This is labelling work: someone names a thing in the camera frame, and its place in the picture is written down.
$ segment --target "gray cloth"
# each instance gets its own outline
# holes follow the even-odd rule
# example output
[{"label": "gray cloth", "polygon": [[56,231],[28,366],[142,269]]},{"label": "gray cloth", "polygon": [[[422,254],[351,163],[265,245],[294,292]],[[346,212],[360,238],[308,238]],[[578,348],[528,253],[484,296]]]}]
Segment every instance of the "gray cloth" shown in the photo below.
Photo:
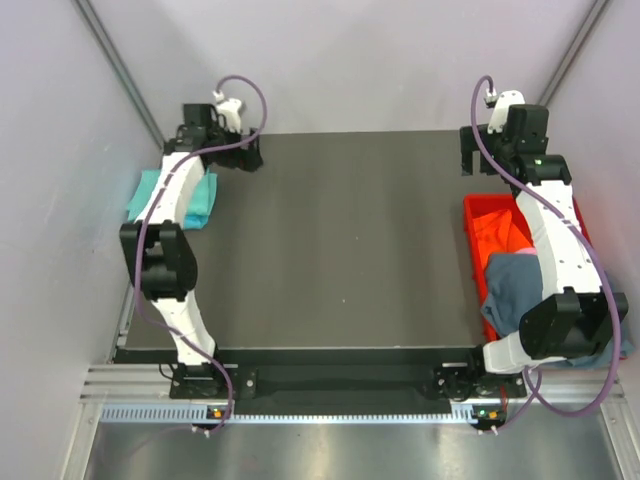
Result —
[{"label": "gray cloth", "polygon": [[[498,335],[506,337],[518,330],[520,318],[542,301],[542,274],[535,255],[495,253],[485,270],[489,293],[482,305],[482,315],[493,325]],[[613,346],[609,342],[600,355],[557,362],[567,368],[601,368],[611,362]],[[635,347],[630,341],[627,322],[622,323],[622,356],[629,356]]]}]

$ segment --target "black joint motor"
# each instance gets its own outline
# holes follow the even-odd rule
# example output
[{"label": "black joint motor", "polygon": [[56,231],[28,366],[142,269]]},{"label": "black joint motor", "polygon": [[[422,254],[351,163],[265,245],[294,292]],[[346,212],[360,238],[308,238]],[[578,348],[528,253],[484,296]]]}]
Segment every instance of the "black joint motor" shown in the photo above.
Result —
[{"label": "black joint motor", "polygon": [[[184,123],[178,127],[175,138],[164,144],[164,154],[175,152],[190,153],[196,150],[232,145],[242,140],[242,134],[230,130],[226,118],[215,106],[208,103],[190,103],[182,107]],[[260,153],[260,139],[256,138],[241,148],[232,148],[200,155],[206,168],[212,164],[225,168],[238,168],[245,172],[255,172],[263,165]]]}]

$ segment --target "cable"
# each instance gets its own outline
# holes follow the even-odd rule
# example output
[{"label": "cable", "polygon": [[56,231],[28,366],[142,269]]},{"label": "cable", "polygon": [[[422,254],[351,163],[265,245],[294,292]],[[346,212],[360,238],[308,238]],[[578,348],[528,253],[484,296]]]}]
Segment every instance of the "cable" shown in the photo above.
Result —
[{"label": "cable", "polygon": [[574,225],[566,222],[565,216],[563,215],[563,213],[559,209],[557,209],[551,202],[549,202],[548,200],[543,198],[541,195],[531,190],[529,187],[524,185],[518,179],[511,176],[505,169],[503,169],[498,164],[498,162],[496,162],[493,159],[493,157],[489,153],[489,150],[487,150],[487,147],[484,145],[484,143],[482,143],[482,138],[480,137],[480,132],[478,131],[476,106],[478,103],[480,88],[482,87],[482,84],[484,82],[488,82],[489,90],[493,91],[493,79],[489,75],[484,75],[482,78],[480,78],[480,80],[478,80],[478,83],[473,89],[473,95],[471,97],[471,130],[473,131],[473,137],[475,138],[476,143],[478,144],[480,153],[485,158],[485,160],[489,162],[489,164],[500,174],[502,178],[504,178],[507,182],[509,182],[513,186],[520,189],[522,192],[525,192],[526,194],[531,195],[538,202],[540,202],[542,205],[544,205],[549,210],[551,210],[554,213],[554,215],[562,221],[562,223],[571,231],[571,233],[575,235],[578,241],[584,246],[585,250],[589,253],[589,256],[591,257],[591,261],[593,263],[593,266],[596,269],[596,272],[598,273],[598,276],[600,277],[600,282],[602,283],[602,291],[604,292],[604,296],[607,299],[609,314],[611,316],[611,324],[612,324],[611,326],[613,329],[613,357],[611,359],[611,364],[609,365],[607,378],[604,384],[602,385],[602,390],[600,390],[600,393],[598,393],[596,398],[591,403],[589,403],[586,407],[576,411],[566,411],[566,410],[561,410],[557,407],[554,407],[547,400],[545,400],[544,397],[542,397],[542,395],[540,394],[540,385],[542,383],[542,372],[540,371],[538,372],[538,383],[537,385],[534,386],[531,382],[531,378],[529,377],[530,370],[528,368],[525,368],[523,372],[524,379],[527,382],[527,385],[529,386],[529,388],[531,389],[531,395],[527,400],[527,402],[524,403],[522,408],[516,413],[516,415],[514,415],[514,417],[511,420],[509,420],[507,424],[519,418],[520,415],[522,415],[523,411],[526,410],[529,407],[529,405],[531,405],[530,400],[532,400],[533,398],[537,398],[540,401],[540,403],[542,403],[545,407],[547,407],[552,412],[557,413],[558,415],[562,415],[565,417],[582,417],[585,415],[589,415],[591,413],[594,413],[598,409],[598,407],[600,407],[600,404],[604,401],[604,399],[607,397],[607,395],[611,391],[611,387],[615,382],[618,366],[620,364],[620,337],[621,337],[620,316],[618,314],[618,309],[616,308],[616,302],[613,297],[613,291],[611,289],[611,285],[609,284],[609,279],[605,274],[602,263],[600,262],[600,259],[598,258],[595,250],[593,249],[589,241],[585,238],[585,236],[582,234],[582,232]]},{"label": "cable", "polygon": [[203,351],[201,348],[199,348],[197,345],[195,345],[193,342],[191,342],[188,338],[186,338],[183,335],[183,333],[180,330],[178,330],[177,328],[170,327],[169,325],[167,325],[167,324],[165,324],[163,322],[159,322],[159,321],[156,321],[156,320],[154,320],[152,318],[149,318],[146,315],[146,313],[144,311],[143,304],[142,304],[141,275],[142,275],[142,258],[143,258],[143,253],[144,253],[144,242],[145,242],[145,238],[147,236],[147,229],[149,227],[149,221],[151,219],[151,215],[153,214],[153,211],[158,206],[158,203],[162,199],[162,196],[164,195],[164,192],[166,191],[167,186],[171,182],[171,179],[173,178],[174,174],[178,171],[178,169],[182,165],[184,165],[184,163],[187,160],[189,160],[191,158],[194,158],[194,157],[197,157],[197,156],[200,156],[200,155],[204,155],[204,154],[208,154],[208,153],[217,153],[217,152],[222,152],[222,151],[225,151],[225,150],[232,150],[234,148],[239,148],[239,147],[242,147],[244,145],[248,145],[249,143],[253,142],[256,138],[258,138],[258,136],[264,130],[264,126],[267,123],[267,101],[266,101],[266,99],[264,97],[264,94],[262,93],[262,90],[260,90],[260,88],[253,81],[249,80],[246,77],[243,77],[242,75],[228,75],[228,76],[222,78],[218,82],[218,85],[216,86],[216,91],[221,91],[222,86],[225,83],[227,83],[228,81],[230,81],[230,80],[239,80],[241,82],[244,82],[244,83],[248,84],[249,86],[251,86],[255,90],[255,92],[257,93],[258,97],[260,98],[260,103],[262,104],[262,120],[260,121],[260,125],[253,132],[253,134],[251,134],[250,136],[242,139],[239,142],[231,143],[231,144],[228,144],[228,145],[219,145],[219,146],[215,146],[215,147],[208,147],[208,148],[203,148],[203,149],[200,149],[200,150],[196,150],[195,152],[191,152],[190,154],[186,155],[182,160],[180,160],[178,163],[175,164],[175,166],[170,170],[169,174],[167,175],[162,188],[160,189],[160,191],[158,192],[156,197],[153,199],[153,202],[151,203],[151,206],[149,207],[149,211],[147,212],[147,215],[145,216],[144,220],[142,221],[142,226],[140,228],[140,234],[139,234],[139,237],[138,237],[138,244],[137,244],[137,248],[136,248],[136,264],[135,264],[135,270],[134,270],[134,290],[133,290],[134,301],[135,301],[136,310],[137,310],[138,314],[140,315],[140,317],[142,317],[142,319],[144,321],[146,321],[147,323],[150,323],[150,324],[155,325],[155,326],[160,327],[160,328],[164,328],[165,330],[168,330],[169,332],[173,333],[175,336],[179,337],[180,340],[182,342],[184,342],[194,352],[196,352],[197,354],[201,355],[203,358],[205,358],[207,361],[209,361],[211,364],[213,364],[213,366],[217,370],[219,370],[220,373],[222,374],[222,376],[224,377],[224,380],[225,380],[225,383],[226,383],[226,386],[227,386],[227,391],[228,391],[227,408],[225,408],[225,410],[224,410],[222,418],[220,419],[220,423],[218,423],[216,425],[216,427],[213,430],[211,430],[211,433],[214,433],[214,432],[218,431],[220,428],[222,428],[224,423],[229,419],[229,416],[231,415],[231,405],[233,403],[233,384],[231,382],[231,378],[229,377],[229,374],[224,369],[222,364],[220,364],[220,362],[218,362],[215,358],[213,358],[212,355],[210,355],[207,352]]}]

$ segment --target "red plastic crate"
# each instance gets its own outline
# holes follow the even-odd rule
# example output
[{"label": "red plastic crate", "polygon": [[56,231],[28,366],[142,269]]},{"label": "red plastic crate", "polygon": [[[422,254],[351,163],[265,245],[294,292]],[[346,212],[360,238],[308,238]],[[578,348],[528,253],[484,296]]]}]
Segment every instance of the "red plastic crate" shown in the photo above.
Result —
[{"label": "red plastic crate", "polygon": [[[584,233],[584,236],[587,237],[587,240],[591,241],[591,239],[589,238],[589,233],[585,228],[582,214],[580,213],[580,209],[578,208],[575,199],[573,201],[573,205],[575,208],[576,217],[578,218],[580,226],[582,227],[582,233]],[[489,292],[487,290],[487,282],[484,278],[484,271],[482,270],[482,266],[480,264],[478,240],[476,237],[476,232],[473,228],[473,219],[498,210],[511,210],[513,223],[529,240],[531,240],[531,233],[529,232],[527,221],[518,209],[515,199],[510,194],[472,194],[464,197],[464,230],[465,232],[467,232],[467,238],[469,239],[471,261],[473,263],[473,281],[475,282],[477,287],[480,305],[484,303]],[[498,340],[498,334],[491,326],[491,324],[484,317],[482,318],[482,322],[484,325],[484,335],[487,340],[489,342]]]}]

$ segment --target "metal floor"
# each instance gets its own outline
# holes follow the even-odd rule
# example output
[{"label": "metal floor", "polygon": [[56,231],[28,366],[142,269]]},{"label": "metal floor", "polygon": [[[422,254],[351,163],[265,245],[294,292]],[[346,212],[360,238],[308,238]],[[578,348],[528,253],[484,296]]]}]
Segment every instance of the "metal floor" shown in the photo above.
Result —
[{"label": "metal floor", "polygon": [[101,424],[85,480],[580,479],[620,477],[601,415],[533,406],[512,429],[468,425],[230,425],[206,440],[166,425]]}]

